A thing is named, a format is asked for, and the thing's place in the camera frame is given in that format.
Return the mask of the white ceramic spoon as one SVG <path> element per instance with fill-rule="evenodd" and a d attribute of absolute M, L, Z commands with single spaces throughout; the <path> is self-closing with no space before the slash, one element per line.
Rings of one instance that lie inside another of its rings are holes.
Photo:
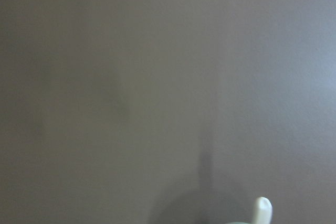
<path fill-rule="evenodd" d="M 270 224 L 272 219 L 272 204 L 269 199 L 259 197 L 254 203 L 252 224 Z"/>

